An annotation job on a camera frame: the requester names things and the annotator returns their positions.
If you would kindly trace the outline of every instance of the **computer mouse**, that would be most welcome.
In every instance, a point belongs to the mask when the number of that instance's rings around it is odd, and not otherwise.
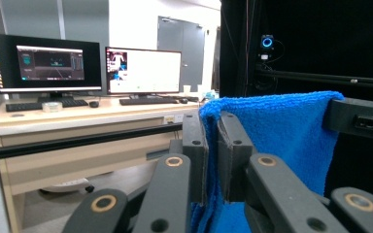
[[[98,108],[99,107],[99,101],[90,101],[89,102],[90,108]]]
[[[181,104],[187,104],[187,99],[180,99],[179,101]]]

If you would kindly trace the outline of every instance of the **blue towel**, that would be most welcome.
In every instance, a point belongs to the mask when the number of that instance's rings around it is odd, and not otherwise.
[[[323,195],[324,183],[338,133],[322,128],[335,91],[221,98],[204,105],[199,114],[209,144],[208,203],[192,205],[192,232],[251,232],[243,203],[224,203],[220,193],[216,155],[217,121],[220,112],[236,115],[259,152],[280,156],[312,191]]]

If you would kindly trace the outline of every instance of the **monitor stand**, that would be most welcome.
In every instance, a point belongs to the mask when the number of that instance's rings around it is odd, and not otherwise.
[[[60,100],[74,100],[74,97],[63,96],[62,93],[50,93],[50,96],[38,97],[38,103],[56,102]]]

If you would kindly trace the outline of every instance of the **small white object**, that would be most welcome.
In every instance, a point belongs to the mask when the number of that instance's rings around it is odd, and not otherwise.
[[[269,58],[268,54],[263,54],[261,56],[261,60],[268,60],[268,58]]]
[[[190,94],[190,85],[184,85],[184,95]]]
[[[48,102],[42,104],[42,110],[45,113],[56,113],[62,110],[62,103],[60,102]]]

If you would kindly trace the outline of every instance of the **keyboard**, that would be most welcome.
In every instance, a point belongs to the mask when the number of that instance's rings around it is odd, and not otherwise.
[[[171,98],[119,99],[119,102],[121,105],[178,104],[176,99]]]
[[[56,102],[62,103],[62,108],[80,107],[87,106],[85,100],[56,100]],[[31,111],[31,110],[42,110],[42,103],[17,103],[17,104],[7,104],[6,111],[9,112],[19,112],[19,111]]]

